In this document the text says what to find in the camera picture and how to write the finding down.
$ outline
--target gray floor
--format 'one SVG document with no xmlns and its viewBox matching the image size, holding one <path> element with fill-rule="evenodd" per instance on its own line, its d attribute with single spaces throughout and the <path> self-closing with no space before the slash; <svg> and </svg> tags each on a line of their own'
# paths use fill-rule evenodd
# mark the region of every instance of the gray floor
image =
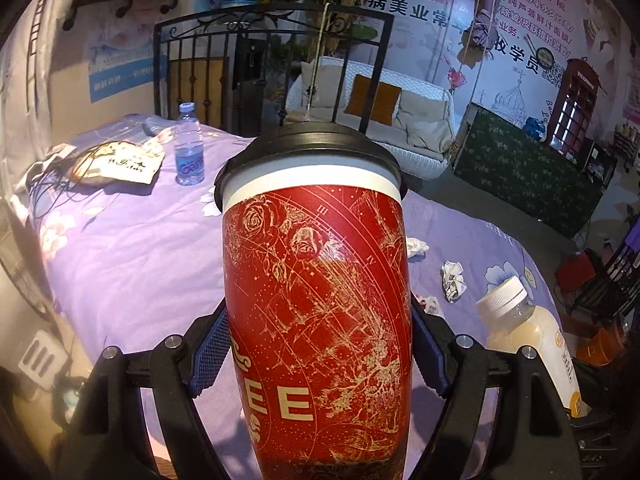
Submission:
<svg viewBox="0 0 640 480">
<path fill-rule="evenodd" d="M 410 177 L 408 183 L 409 188 L 421 196 L 491 222 L 516 238 L 535 261 L 550 290 L 556 283 L 554 273 L 560 262 L 577 251 L 573 240 L 490 193 L 460 180 L 449 169 L 438 179 Z M 562 309 L 557 300 L 556 305 Z"/>
</svg>

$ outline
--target white wicker sofa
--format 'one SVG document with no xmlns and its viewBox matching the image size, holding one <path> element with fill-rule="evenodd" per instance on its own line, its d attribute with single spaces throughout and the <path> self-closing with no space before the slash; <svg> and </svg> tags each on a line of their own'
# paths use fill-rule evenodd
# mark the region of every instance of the white wicker sofa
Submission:
<svg viewBox="0 0 640 480">
<path fill-rule="evenodd" d="M 321 66 L 327 65 L 342 65 L 343 60 L 335 57 L 322 56 Z M 347 65 L 346 74 L 344 76 L 344 88 L 345 99 L 348 102 L 351 95 L 351 89 L 353 87 L 353 80 L 356 74 L 362 74 L 366 77 L 371 77 L 373 67 L 371 65 L 360 63 L 356 61 L 349 61 Z M 453 120 L 453 99 L 449 92 L 439 86 L 421 81 L 419 79 L 405 76 L 399 72 L 393 72 L 392 70 L 383 69 L 380 75 L 380 81 L 389 83 L 395 86 L 401 87 L 403 90 L 409 90 L 416 94 L 420 94 L 429 99 L 438 101 L 449 102 L 449 114 L 447 119 L 451 127 L 452 135 L 455 136 L 454 120 Z M 292 87 L 287 94 L 286 111 L 287 120 L 296 122 L 302 120 L 302 110 L 306 106 L 306 99 L 303 99 L 303 85 L 302 76 L 300 75 L 293 83 Z M 311 108 L 311 121 L 331 121 L 333 109 L 330 108 Z M 360 126 L 360 117 L 354 115 L 345 114 L 342 110 L 339 110 L 336 116 L 336 122 L 350 126 L 351 128 L 358 129 Z M 370 121 L 367 127 L 367 137 L 375 140 L 380 145 L 384 146 L 391 153 L 394 154 L 400 167 L 403 171 L 411 173 L 421 179 L 430 180 L 438 178 L 442 172 L 449 165 L 447 161 L 447 154 L 435 153 L 430 150 L 416 148 L 402 142 L 394 142 L 391 145 L 384 140 L 388 139 L 391 129 L 398 130 L 392 126 L 386 126 L 384 124 Z"/>
</svg>

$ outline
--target orange pillow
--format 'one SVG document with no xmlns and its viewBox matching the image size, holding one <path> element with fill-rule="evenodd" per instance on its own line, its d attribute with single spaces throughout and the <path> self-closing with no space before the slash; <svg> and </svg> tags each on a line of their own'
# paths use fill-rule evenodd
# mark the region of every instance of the orange pillow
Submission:
<svg viewBox="0 0 640 480">
<path fill-rule="evenodd" d="M 362 117 L 362 110 L 364 108 L 364 102 L 367 100 L 370 83 L 370 77 L 356 74 L 353 80 L 353 89 L 351 89 L 349 104 L 344 113 Z M 402 89 L 399 86 L 380 82 L 378 84 L 376 98 L 373 101 L 373 108 L 371 109 L 371 120 L 391 126 L 394 110 L 396 109 L 396 103 L 398 102 L 401 91 Z"/>
</svg>

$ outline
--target sofa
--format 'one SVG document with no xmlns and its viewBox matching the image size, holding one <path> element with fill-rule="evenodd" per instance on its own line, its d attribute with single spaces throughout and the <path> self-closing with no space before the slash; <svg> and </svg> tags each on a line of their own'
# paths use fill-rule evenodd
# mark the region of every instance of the sofa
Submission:
<svg viewBox="0 0 640 480">
<path fill-rule="evenodd" d="M 340 66 L 342 67 L 344 60 L 322 56 L 320 67 L 327 66 Z M 344 77 L 344 97 L 340 100 L 338 111 L 336 115 L 336 122 L 349 126 L 357 130 L 360 126 L 360 117 L 357 115 L 345 113 L 345 104 L 349 102 L 351 90 L 353 89 L 354 79 L 357 74 L 361 74 L 366 77 L 371 77 L 373 67 L 371 65 L 360 63 L 356 61 L 349 61 L 347 70 Z M 444 108 L 444 117 L 436 119 L 446 119 L 448 123 L 448 130 L 450 131 L 450 142 L 453 142 L 454 132 L 454 111 L 453 111 L 453 99 L 452 96 L 445 89 L 439 86 L 421 81 L 419 79 L 406 76 L 404 74 L 393 72 L 392 70 L 383 69 L 380 75 L 380 81 L 389 83 L 393 86 L 400 87 L 402 92 L 408 91 L 413 94 L 418 94 L 428 98 L 429 100 L 436 100 L 440 102 L 446 102 Z M 287 111 L 286 123 L 302 122 L 306 118 L 306 92 L 303 89 L 303 74 L 301 74 L 291 86 L 285 104 Z M 319 72 L 317 78 L 316 87 L 320 87 L 322 91 L 322 73 Z M 337 85 L 333 88 L 333 99 L 331 107 L 318 107 L 316 101 L 310 110 L 310 121 L 326 121 L 332 120 L 334 113 L 335 97 L 337 94 Z M 374 120 L 369 121 L 366 135 L 370 139 L 379 143 L 388 149 L 398 160 L 401 169 L 407 173 L 413 174 L 423 180 L 430 180 L 438 178 L 442 172 L 449 165 L 447 160 L 448 148 L 444 152 L 437 152 L 425 147 L 417 147 L 409 142 L 409 135 L 407 129 L 403 128 L 404 124 L 398 121 L 398 116 L 401 117 L 400 102 L 402 94 L 396 102 L 396 106 L 393 111 L 393 123 L 391 126 L 381 124 Z"/>
</svg>

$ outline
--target screw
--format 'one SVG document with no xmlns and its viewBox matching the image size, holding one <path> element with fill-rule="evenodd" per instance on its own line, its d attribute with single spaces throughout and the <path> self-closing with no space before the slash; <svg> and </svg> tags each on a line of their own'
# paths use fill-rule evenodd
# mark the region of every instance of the screw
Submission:
<svg viewBox="0 0 640 480">
<path fill-rule="evenodd" d="M 117 346 L 107 346 L 107 348 L 105 348 L 102 351 L 102 357 L 104 357 L 105 359 L 113 359 L 114 357 L 116 357 L 117 354 L 118 354 Z"/>
<path fill-rule="evenodd" d="M 533 348 L 533 346 L 523 346 L 522 355 L 524 355 L 524 357 L 526 357 L 527 359 L 535 359 L 538 355 L 538 352 L 536 352 L 536 349 Z"/>
<path fill-rule="evenodd" d="M 178 348 L 182 344 L 182 338 L 179 335 L 171 335 L 164 340 L 164 346 L 167 348 Z"/>
<path fill-rule="evenodd" d="M 456 344 L 460 348 L 471 348 L 474 345 L 474 340 L 468 335 L 462 334 L 456 338 Z"/>
</svg>

